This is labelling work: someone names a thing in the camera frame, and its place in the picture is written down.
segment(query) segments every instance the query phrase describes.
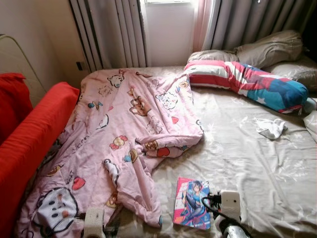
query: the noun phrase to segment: pink blanket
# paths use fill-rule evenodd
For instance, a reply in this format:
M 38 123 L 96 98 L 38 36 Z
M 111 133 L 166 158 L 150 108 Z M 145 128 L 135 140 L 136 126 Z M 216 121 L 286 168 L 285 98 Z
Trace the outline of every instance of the pink blanket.
M 102 70 L 88 75 L 81 91 L 61 149 L 39 171 L 22 207 L 19 236 L 79 237 L 88 207 L 103 208 L 107 224 L 119 204 L 160 227 L 151 172 L 203 135 L 186 77 Z

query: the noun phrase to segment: white wall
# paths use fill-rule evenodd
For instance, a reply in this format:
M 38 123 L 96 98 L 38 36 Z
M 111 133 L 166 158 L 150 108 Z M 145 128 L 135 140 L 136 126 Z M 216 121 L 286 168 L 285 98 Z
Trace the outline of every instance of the white wall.
M 16 39 L 45 90 L 66 79 L 33 0 L 0 0 L 0 34 Z
M 85 62 L 76 24 L 67 0 L 34 0 L 69 84 L 80 87 L 88 74 L 79 71 L 77 61 Z
M 142 10 L 149 66 L 185 65 L 192 51 L 194 6 L 150 3 Z

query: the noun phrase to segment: red cushion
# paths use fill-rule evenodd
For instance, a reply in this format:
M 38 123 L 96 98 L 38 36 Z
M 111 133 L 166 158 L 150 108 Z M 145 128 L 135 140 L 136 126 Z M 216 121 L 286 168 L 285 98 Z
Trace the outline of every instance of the red cushion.
M 79 90 L 55 85 L 0 146 L 0 234 L 8 237 L 28 180 L 64 129 Z
M 20 73 L 0 74 L 0 145 L 33 109 L 24 79 Z

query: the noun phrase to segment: pink curtain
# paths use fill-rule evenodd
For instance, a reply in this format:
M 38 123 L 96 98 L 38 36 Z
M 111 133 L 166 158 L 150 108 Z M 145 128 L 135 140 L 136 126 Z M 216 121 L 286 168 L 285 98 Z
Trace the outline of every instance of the pink curtain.
M 198 0 L 197 21 L 194 29 L 193 52 L 201 51 L 208 31 L 213 0 Z

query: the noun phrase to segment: white sock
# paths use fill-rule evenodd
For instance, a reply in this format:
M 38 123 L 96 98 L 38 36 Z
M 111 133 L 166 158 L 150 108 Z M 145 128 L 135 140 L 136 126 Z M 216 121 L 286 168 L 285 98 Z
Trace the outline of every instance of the white sock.
M 284 130 L 287 130 L 285 121 L 281 119 L 267 120 L 257 119 L 257 132 L 270 140 L 276 140 Z

